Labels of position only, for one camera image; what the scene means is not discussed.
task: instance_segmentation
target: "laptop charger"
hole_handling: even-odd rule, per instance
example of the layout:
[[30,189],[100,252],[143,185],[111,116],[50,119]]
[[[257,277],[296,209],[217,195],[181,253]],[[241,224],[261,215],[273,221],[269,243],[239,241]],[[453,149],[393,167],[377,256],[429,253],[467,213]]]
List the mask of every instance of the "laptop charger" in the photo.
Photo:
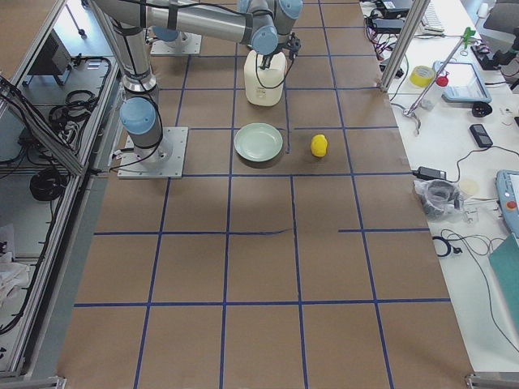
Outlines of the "laptop charger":
[[400,19],[407,16],[413,5],[412,0],[376,0],[376,9],[384,19]]
[[368,18],[367,22],[377,34],[399,34],[404,27],[404,21],[400,19]]

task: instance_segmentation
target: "yellow tape roll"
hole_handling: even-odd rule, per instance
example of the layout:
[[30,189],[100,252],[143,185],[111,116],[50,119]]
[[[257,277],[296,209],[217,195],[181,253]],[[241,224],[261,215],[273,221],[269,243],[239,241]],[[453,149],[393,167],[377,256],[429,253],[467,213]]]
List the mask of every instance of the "yellow tape roll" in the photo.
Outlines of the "yellow tape roll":
[[424,88],[435,78],[436,73],[430,67],[416,66],[409,77],[409,81],[417,87]]

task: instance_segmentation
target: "table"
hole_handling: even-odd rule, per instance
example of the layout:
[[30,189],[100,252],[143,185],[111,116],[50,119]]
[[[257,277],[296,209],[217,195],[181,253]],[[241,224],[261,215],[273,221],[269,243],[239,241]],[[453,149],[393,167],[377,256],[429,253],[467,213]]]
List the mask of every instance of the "table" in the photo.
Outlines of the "table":
[[[459,1],[433,2],[436,14],[445,27],[445,35],[461,35],[467,26],[474,27]],[[446,58],[457,41],[456,37],[414,39],[406,54],[410,69],[417,65],[431,66],[434,61]],[[468,56],[463,57],[458,50],[455,57],[475,62],[470,51]],[[498,71],[481,71],[481,74],[486,83],[504,80]],[[397,90],[400,82],[399,79],[393,80],[390,95]],[[404,81],[393,102],[408,108],[421,91],[421,88]],[[519,127],[513,121],[513,116],[519,115],[519,96],[513,95],[506,84],[489,87],[489,92],[494,112],[486,118],[474,118],[470,107],[462,108],[443,100],[431,112],[418,108],[416,114],[422,122],[419,135],[416,134],[414,120],[404,117],[401,109],[393,106],[411,168],[422,165],[441,169],[447,172],[447,179],[456,180],[457,160],[478,148],[469,132],[470,124],[475,123],[481,123],[487,128],[495,145],[519,151]],[[490,200],[468,199],[467,210],[473,218],[472,223],[463,220],[430,221],[431,233],[437,235],[442,229],[451,229],[463,236],[482,234],[490,238],[507,237],[509,231],[495,201],[497,193],[494,179],[499,169],[517,170],[519,159],[512,153],[491,149],[474,153],[461,162],[461,178],[471,179],[478,184],[479,191],[474,197]],[[478,257],[478,261],[489,279],[495,319],[511,341],[518,345],[517,331],[508,316],[488,258]],[[508,344],[491,321],[487,286],[474,260],[464,252],[442,258],[440,263],[474,371],[518,372],[519,353]]]

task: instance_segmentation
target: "plastic jug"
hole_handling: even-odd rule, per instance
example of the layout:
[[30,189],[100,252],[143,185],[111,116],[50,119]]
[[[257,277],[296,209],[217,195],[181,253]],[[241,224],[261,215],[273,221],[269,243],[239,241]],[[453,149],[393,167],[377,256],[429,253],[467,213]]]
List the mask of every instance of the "plastic jug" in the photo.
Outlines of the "plastic jug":
[[285,78],[286,57],[283,53],[274,55],[268,69],[260,69],[263,55],[252,50],[247,55],[243,74],[245,75],[245,95],[250,103],[271,107],[281,99]]

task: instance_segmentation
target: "smartphone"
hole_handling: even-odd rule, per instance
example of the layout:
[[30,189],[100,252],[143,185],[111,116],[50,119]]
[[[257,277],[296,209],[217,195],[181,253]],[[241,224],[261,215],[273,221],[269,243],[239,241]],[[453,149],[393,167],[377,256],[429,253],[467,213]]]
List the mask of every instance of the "smartphone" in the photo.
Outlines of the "smartphone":
[[473,124],[470,126],[470,132],[479,147],[489,148],[494,144],[490,136],[488,136],[487,130],[483,127],[483,124]]

